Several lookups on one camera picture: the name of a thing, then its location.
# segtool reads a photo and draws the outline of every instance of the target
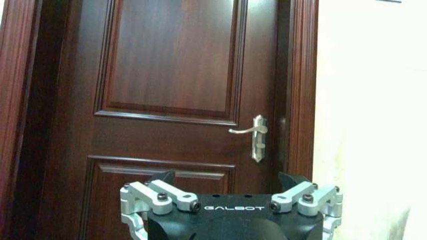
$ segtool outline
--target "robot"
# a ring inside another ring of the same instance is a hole
[[[341,224],[342,193],[278,173],[277,194],[194,194],[173,186],[174,172],[120,189],[121,222],[133,240],[330,240]]]

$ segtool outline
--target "door trim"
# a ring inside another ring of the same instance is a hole
[[[0,132],[0,213],[5,214],[0,214],[0,239],[7,235],[15,181],[30,178],[26,175],[17,176],[17,168],[25,121],[33,120],[26,119],[26,106],[31,103],[27,95],[33,84],[31,78],[34,77],[31,71],[34,67],[34,43],[38,35],[42,2],[46,3],[49,0],[6,0],[3,6],[2,21],[5,24],[0,32],[0,63],[3,63],[6,67],[1,65],[0,68],[0,85],[5,86],[0,88],[0,96],[6,97],[0,98],[0,108],[3,110],[0,111],[0,120],[1,124],[2,122],[5,123],[1,126],[3,130]],[[289,44],[284,93],[286,119],[284,148],[286,151],[281,169],[289,174],[304,175],[310,178],[313,166],[318,0],[289,0],[289,4]],[[58,56],[51,58],[53,66],[57,66],[57,60]],[[42,179],[41,182],[33,182],[33,186],[37,184],[42,184]]]
[[[11,216],[29,79],[38,32],[38,0],[5,0],[0,29],[0,239]]]
[[[318,0],[292,0],[285,88],[286,165],[292,175],[312,178]]]

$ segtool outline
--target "dark brown door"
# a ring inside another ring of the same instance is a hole
[[[270,144],[256,163],[228,129],[273,122],[276,20],[276,0],[70,1],[38,239],[129,239],[120,187],[169,169],[194,193],[270,190]]]

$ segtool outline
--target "lever door handle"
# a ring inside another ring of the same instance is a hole
[[[252,152],[250,157],[258,163],[265,156],[265,134],[266,134],[266,119],[257,115],[253,118],[253,127],[245,130],[228,129],[230,134],[252,133]]]
[[[260,132],[261,134],[265,134],[266,133],[266,127],[265,126],[254,126],[254,127],[250,127],[245,130],[233,130],[233,129],[228,129],[228,132],[230,134],[246,134],[246,133],[250,133],[250,132]]]

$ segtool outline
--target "hex socket screw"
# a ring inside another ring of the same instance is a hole
[[[157,200],[158,200],[160,202],[168,200],[168,195],[166,195],[164,192],[160,192],[160,193],[157,194]]]
[[[190,205],[189,205],[189,210],[190,210],[193,213],[196,213],[196,212],[198,212],[200,208],[201,208],[200,202],[193,201],[193,202],[190,203]]]
[[[280,205],[276,202],[269,203],[269,209],[273,213],[277,213],[280,211]]]
[[[301,200],[302,200],[305,203],[312,204],[312,203],[313,203],[313,200],[314,200],[313,195],[310,195],[310,194],[304,194],[304,195],[301,196]]]

